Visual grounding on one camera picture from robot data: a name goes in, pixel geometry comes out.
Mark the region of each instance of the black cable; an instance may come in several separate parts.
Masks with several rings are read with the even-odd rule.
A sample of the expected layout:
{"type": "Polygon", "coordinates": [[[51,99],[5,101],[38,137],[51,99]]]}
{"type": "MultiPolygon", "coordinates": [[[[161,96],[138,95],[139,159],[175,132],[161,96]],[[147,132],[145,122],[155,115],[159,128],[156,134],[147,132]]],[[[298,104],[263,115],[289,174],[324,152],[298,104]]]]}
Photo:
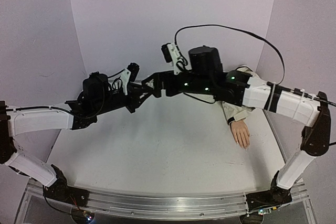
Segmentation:
{"type": "Polygon", "coordinates": [[[121,70],[121,71],[119,71],[118,73],[115,73],[115,74],[111,75],[111,76],[107,76],[107,78],[110,79],[110,78],[112,78],[112,77],[115,77],[115,76],[121,74],[123,71],[124,71],[124,69],[121,70]]]}
{"type": "Polygon", "coordinates": [[[120,78],[116,78],[113,82],[112,82],[112,90],[120,90],[122,88],[122,80],[120,78]]]}
{"type": "Polygon", "coordinates": [[[42,186],[42,189],[43,189],[43,197],[44,197],[44,200],[45,200],[45,202],[47,203],[47,205],[49,206],[49,207],[51,207],[53,210],[56,210],[56,211],[58,211],[58,212],[62,212],[63,214],[67,214],[67,215],[70,215],[70,216],[72,216],[72,214],[71,213],[69,213],[69,212],[65,212],[65,211],[62,211],[62,210],[60,210],[60,209],[58,209],[58,208],[56,208],[56,207],[53,207],[49,202],[48,202],[48,200],[47,200],[47,197],[46,197],[46,188],[45,188],[45,186],[42,186]]]}
{"type": "Polygon", "coordinates": [[[252,36],[252,37],[254,37],[254,38],[256,38],[256,39],[259,39],[259,40],[261,40],[261,41],[267,43],[271,48],[274,49],[275,52],[277,52],[277,54],[278,54],[278,56],[279,56],[279,58],[280,58],[280,60],[281,60],[281,64],[282,64],[282,68],[283,68],[283,75],[282,75],[282,79],[281,79],[281,81],[280,81],[278,84],[281,84],[281,83],[283,82],[283,80],[284,80],[284,78],[285,78],[285,62],[283,61],[284,59],[283,59],[283,57],[282,57],[280,51],[279,51],[279,50],[278,50],[272,43],[270,43],[268,40],[266,40],[266,39],[260,37],[259,35],[256,35],[256,34],[254,34],[254,33],[251,33],[250,31],[245,31],[245,30],[241,30],[241,29],[233,28],[233,27],[229,27],[229,26],[223,26],[223,25],[218,25],[218,24],[205,24],[205,25],[185,26],[185,27],[182,27],[182,28],[180,28],[179,30],[177,30],[177,32],[175,33],[175,36],[174,36],[174,43],[175,43],[175,45],[176,45],[177,50],[179,51],[179,54],[180,54],[181,58],[183,58],[185,61],[187,61],[187,60],[186,60],[186,58],[182,55],[182,53],[181,53],[181,51],[180,51],[180,49],[179,49],[179,47],[178,47],[178,45],[177,45],[177,35],[178,35],[178,33],[179,33],[180,31],[182,31],[182,30],[185,30],[185,29],[189,29],[189,28],[197,28],[197,27],[206,27],[206,26],[217,26],[217,27],[223,27],[223,28],[227,28],[227,29],[230,29],[230,30],[234,30],[234,31],[239,31],[239,32],[241,32],[241,33],[248,34],[248,35],[250,35],[250,36],[252,36]]]}
{"type": "Polygon", "coordinates": [[[214,102],[204,101],[204,100],[202,100],[202,99],[200,99],[200,98],[194,97],[194,96],[189,95],[189,94],[187,94],[187,93],[183,93],[183,94],[186,95],[187,97],[191,97],[191,98],[193,98],[193,99],[195,99],[195,100],[197,100],[197,101],[205,102],[205,103],[207,103],[207,104],[214,104],[214,103],[216,102],[216,101],[214,101],[214,102]]]}
{"type": "Polygon", "coordinates": [[[61,213],[63,213],[63,214],[70,215],[70,216],[72,217],[72,213],[70,213],[70,212],[65,212],[65,211],[63,211],[63,210],[60,210],[60,209],[58,209],[58,208],[52,206],[52,205],[49,203],[49,201],[47,200],[46,193],[45,193],[45,190],[46,190],[45,186],[42,186],[42,190],[43,190],[43,197],[44,197],[44,200],[45,200],[45,202],[47,203],[47,205],[48,205],[49,207],[51,207],[53,210],[56,210],[56,211],[61,212],[61,213]]]}
{"type": "Polygon", "coordinates": [[[104,84],[103,84],[103,101],[102,101],[102,104],[101,104],[101,107],[100,109],[94,114],[94,115],[90,115],[90,116],[79,116],[79,115],[76,115],[76,114],[73,114],[72,112],[66,110],[66,109],[63,109],[63,108],[59,108],[59,107],[55,107],[55,106],[30,106],[30,107],[23,107],[23,108],[16,108],[15,110],[16,111],[25,111],[25,110],[35,110],[35,109],[51,109],[51,110],[60,110],[60,111],[63,111],[63,112],[66,112],[72,116],[75,116],[77,118],[80,118],[80,119],[90,119],[90,118],[93,118],[95,116],[97,116],[100,111],[103,109],[104,107],[104,103],[105,103],[105,88],[104,88],[104,84]]]}
{"type": "Polygon", "coordinates": [[[314,100],[318,101],[318,102],[324,102],[324,103],[326,103],[328,105],[336,107],[336,103],[331,102],[331,101],[327,101],[327,100],[324,100],[324,99],[321,99],[321,98],[317,98],[317,97],[315,97],[314,100]]]}
{"type": "Polygon", "coordinates": [[[188,70],[185,68],[186,65],[182,61],[178,61],[176,66],[181,72],[188,72],[188,70]]]}

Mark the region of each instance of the white wall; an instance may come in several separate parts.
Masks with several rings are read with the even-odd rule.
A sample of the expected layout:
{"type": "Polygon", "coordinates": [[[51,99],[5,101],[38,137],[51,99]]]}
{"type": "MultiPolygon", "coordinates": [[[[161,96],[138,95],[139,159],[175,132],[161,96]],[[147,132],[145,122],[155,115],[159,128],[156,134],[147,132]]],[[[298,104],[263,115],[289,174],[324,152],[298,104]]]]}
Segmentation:
{"type": "MultiPolygon", "coordinates": [[[[139,78],[168,70],[161,45],[187,25],[219,23],[266,36],[273,0],[71,0],[85,68],[108,74],[137,62],[139,78]]],[[[225,69],[257,67],[263,43],[221,28],[184,31],[180,48],[219,49],[225,69]]]]}
{"type": "MultiPolygon", "coordinates": [[[[282,52],[287,66],[284,85],[324,91],[336,101],[336,4],[335,0],[275,0],[267,39],[282,52]]],[[[276,54],[265,46],[257,72],[264,79],[278,81],[282,69],[276,54]]],[[[335,141],[336,109],[332,115],[331,141],[335,141]]],[[[287,156],[301,142],[302,125],[271,114],[272,123],[287,156]]],[[[335,223],[336,147],[317,158],[304,173],[318,223],[335,223]]]]}
{"type": "MultiPolygon", "coordinates": [[[[86,76],[70,0],[0,0],[0,99],[57,104],[76,97],[86,76]]],[[[58,131],[15,139],[46,159],[58,131]]],[[[28,179],[0,166],[0,222],[14,222],[28,179]]]]}

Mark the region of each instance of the white table surface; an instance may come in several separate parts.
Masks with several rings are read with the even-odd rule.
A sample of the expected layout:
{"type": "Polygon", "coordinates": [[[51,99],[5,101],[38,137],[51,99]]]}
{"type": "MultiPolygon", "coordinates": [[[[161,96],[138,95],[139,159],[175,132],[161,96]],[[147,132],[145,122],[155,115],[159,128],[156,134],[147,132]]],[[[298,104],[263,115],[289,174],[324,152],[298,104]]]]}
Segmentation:
{"type": "Polygon", "coordinates": [[[269,189],[284,161],[263,111],[246,123],[247,151],[236,145],[218,104],[151,97],[133,114],[121,108],[86,129],[61,131],[48,163],[69,185],[130,194],[269,189]]]}

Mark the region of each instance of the robotic arm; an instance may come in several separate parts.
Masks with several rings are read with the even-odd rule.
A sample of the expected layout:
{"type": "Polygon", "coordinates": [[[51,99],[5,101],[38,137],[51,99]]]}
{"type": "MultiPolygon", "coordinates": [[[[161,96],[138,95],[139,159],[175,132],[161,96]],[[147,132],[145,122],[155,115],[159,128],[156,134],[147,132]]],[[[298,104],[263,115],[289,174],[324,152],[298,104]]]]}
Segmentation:
{"type": "Polygon", "coordinates": [[[208,94],[216,101],[261,108],[305,125],[300,150],[276,173],[271,189],[247,195],[249,212],[291,202],[290,188],[306,167],[329,148],[331,119],[326,94],[319,92],[316,96],[288,89],[236,70],[223,72],[216,48],[191,49],[191,70],[185,68],[186,59],[174,44],[164,45],[162,51],[174,70],[154,73],[141,84],[134,83],[139,66],[132,63],[118,78],[118,88],[111,86],[105,74],[93,73],[83,82],[78,99],[63,106],[14,108],[0,102],[0,163],[40,181],[48,188],[48,198],[71,203],[69,195],[73,195],[78,206],[85,206],[86,190],[69,187],[59,168],[27,155],[13,137],[45,129],[82,129],[95,123],[99,114],[122,107],[133,113],[149,96],[159,98],[162,90],[168,97],[184,92],[208,94]]]}

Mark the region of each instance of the mannequin hand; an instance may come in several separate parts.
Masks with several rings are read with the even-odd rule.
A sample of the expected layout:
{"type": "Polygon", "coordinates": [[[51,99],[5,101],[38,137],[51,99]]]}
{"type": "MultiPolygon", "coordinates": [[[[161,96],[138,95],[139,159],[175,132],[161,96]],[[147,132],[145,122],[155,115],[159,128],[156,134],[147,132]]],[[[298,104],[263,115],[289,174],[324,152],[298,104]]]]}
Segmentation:
{"type": "Polygon", "coordinates": [[[236,143],[239,144],[241,148],[246,149],[250,145],[250,132],[248,131],[244,120],[232,122],[230,127],[236,143]]]}

